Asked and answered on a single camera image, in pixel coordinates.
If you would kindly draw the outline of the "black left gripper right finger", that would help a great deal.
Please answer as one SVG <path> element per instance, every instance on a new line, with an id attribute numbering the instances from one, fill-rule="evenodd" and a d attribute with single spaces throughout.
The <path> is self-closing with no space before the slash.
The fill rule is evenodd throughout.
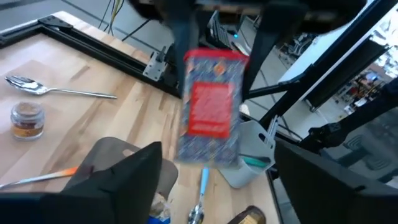
<path id="1" fill-rule="evenodd" d="M 301 223 L 350 223 L 352 203 L 366 181 L 337 163 L 284 140 L 274 158 Z"/>

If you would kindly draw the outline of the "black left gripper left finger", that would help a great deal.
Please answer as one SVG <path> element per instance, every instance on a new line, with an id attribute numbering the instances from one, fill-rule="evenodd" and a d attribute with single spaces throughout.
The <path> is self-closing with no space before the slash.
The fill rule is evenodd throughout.
<path id="1" fill-rule="evenodd" d="M 162 167 L 159 141 L 138 149 L 124 141 L 98 141 L 62 193 L 61 223 L 145 223 Z"/>

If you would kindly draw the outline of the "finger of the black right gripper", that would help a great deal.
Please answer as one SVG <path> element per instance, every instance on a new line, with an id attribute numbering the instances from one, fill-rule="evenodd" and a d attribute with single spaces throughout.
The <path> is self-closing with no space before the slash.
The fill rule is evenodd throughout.
<path id="1" fill-rule="evenodd" d="M 174 35 L 178 93 L 183 96 L 186 68 L 184 56 L 190 49 L 194 49 L 198 45 L 198 25 L 195 15 L 175 16 L 169 20 L 169 25 Z"/>
<path id="2" fill-rule="evenodd" d="M 254 80 L 273 47 L 301 23 L 308 6 L 266 6 L 252 46 L 243 79 L 243 97 L 248 96 Z"/>

